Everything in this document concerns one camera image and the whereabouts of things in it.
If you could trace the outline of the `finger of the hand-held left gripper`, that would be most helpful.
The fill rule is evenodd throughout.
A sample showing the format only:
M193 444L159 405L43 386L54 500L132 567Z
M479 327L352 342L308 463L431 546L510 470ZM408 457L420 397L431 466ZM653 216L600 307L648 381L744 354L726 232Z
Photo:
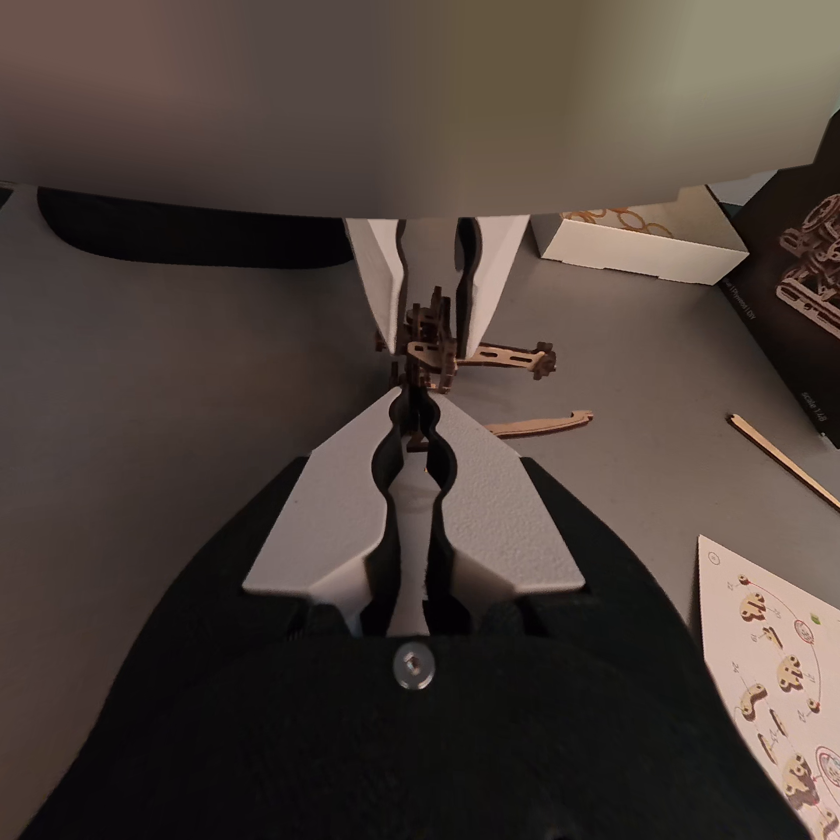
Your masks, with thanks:
M492 320L529 223L527 215L462 217L457 240L463 273L456 291L459 358L478 349Z
M345 218L344 226L381 339L398 356L406 341L406 220Z

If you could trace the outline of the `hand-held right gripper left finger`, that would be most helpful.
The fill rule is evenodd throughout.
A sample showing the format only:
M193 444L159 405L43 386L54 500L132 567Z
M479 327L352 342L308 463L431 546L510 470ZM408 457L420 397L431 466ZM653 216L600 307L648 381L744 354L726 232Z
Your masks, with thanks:
M384 635L401 584L389 487L403 467L395 387L315 448L243 587L335 606L352 635Z

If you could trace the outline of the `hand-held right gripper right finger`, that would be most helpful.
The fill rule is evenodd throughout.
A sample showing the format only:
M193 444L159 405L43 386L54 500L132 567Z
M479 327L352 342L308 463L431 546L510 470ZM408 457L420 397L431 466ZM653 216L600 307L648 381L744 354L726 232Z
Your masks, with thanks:
M467 634L488 608L585 587L519 454L447 397L423 394L434 501L423 612L431 634Z

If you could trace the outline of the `curved wooden arm part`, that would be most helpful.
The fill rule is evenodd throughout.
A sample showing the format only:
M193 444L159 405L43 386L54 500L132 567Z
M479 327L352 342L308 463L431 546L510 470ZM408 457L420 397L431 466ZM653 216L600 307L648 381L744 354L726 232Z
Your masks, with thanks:
M498 438L530 438L569 431L589 424L593 419L592 411L573 411L569 416L555 418L537 418L511 423L493 423L483 426Z

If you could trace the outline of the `wooden model assembly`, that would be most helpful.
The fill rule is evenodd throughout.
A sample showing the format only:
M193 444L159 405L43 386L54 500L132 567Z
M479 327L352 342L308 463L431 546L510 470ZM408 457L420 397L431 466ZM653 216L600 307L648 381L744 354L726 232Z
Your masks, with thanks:
M435 287L430 303L413 305L395 334L394 355L406 357L403 370L392 364L392 383L409 384L448 394L463 366L517 368L538 381L556 369L557 355L551 343L539 342L534 350L479 343L477 350L463 354L449 326L451 300Z

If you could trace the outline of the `pile of rubber bands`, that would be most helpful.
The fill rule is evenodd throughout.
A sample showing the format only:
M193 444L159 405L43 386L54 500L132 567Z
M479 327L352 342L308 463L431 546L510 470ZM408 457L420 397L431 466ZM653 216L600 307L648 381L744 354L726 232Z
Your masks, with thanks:
M632 206L567 212L562 213L560 216L565 221L575 221L622 229L639 234L674 238L674 234L666 226L657 222L648 221L638 212L637 207Z

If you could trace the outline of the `white cardboard box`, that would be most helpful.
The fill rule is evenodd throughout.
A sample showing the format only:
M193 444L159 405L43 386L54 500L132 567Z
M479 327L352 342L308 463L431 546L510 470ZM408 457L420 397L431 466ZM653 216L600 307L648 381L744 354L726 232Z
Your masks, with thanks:
M560 214L533 215L530 222L541 257L713 286L749 255L705 185L682 188L673 202L630 207L666 226L674 238L564 221Z

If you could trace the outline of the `black curved object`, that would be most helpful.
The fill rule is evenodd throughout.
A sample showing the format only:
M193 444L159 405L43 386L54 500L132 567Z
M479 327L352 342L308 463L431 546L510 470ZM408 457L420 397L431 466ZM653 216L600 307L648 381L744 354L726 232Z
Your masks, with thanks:
M343 220L133 201L40 186L50 229L95 256L175 266L320 269L353 259Z

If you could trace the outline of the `instruction booklet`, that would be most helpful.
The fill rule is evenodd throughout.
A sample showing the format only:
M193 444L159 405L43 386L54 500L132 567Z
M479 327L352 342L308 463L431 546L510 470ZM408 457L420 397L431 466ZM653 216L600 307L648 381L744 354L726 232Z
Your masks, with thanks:
M839 611L704 536L703 654L754 758L812 838L838 838Z

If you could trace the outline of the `thin wooden stick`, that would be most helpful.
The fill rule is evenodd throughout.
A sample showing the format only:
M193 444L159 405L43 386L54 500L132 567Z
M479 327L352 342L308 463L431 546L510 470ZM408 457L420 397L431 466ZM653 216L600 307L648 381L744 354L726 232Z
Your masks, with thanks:
M797 465L789 456L783 453L769 439L763 436L754 426L748 423L742 416L730 413L726 417L730 426L740 432L751 443L761 449L767 456L771 457L778 465L796 478L801 484L826 502L832 509L839 512L839 499L827 490L818 481L812 478L802 467Z

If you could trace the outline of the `black product box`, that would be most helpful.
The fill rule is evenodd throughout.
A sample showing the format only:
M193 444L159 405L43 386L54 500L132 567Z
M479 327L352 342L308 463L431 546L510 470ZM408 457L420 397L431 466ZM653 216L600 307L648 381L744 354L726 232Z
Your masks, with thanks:
M838 112L813 163L777 171L732 224L749 254L719 288L817 432L838 447Z

